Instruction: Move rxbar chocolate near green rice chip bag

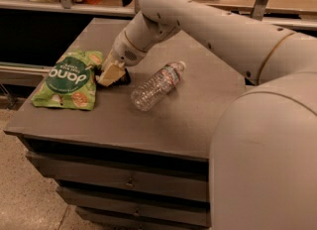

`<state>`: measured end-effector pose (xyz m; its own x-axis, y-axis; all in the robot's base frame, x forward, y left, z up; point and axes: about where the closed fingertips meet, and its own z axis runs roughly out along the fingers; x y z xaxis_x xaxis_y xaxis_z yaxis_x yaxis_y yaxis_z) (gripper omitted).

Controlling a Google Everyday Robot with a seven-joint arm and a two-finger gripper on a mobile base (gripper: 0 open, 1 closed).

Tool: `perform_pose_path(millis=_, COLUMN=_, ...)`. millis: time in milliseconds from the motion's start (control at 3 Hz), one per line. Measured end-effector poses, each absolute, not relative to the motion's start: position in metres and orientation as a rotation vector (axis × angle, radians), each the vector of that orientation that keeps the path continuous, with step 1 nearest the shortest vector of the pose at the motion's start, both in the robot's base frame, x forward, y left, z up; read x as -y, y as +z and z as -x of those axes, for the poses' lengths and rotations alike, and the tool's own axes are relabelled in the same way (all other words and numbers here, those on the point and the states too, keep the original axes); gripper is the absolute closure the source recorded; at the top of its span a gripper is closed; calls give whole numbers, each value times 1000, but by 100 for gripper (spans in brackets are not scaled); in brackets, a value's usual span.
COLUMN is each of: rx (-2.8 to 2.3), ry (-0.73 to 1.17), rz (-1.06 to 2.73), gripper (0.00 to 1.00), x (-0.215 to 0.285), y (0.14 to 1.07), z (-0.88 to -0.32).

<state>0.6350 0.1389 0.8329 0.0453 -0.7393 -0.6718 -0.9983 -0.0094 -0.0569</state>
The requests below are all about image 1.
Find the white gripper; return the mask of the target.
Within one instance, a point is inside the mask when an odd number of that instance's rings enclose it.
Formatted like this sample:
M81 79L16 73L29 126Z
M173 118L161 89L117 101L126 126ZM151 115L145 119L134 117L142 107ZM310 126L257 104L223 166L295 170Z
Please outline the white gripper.
M135 66L147 54L135 48L128 40L126 32L121 32L112 47L112 51L103 61L101 74L96 80L103 86L109 86L119 80L125 73L125 66Z

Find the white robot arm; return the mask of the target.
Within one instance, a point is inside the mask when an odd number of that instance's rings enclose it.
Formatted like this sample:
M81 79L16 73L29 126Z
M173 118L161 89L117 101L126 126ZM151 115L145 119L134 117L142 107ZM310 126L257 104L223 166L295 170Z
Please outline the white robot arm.
M317 230L317 39L191 0L138 0L109 61L185 32L253 83L209 149L212 230Z

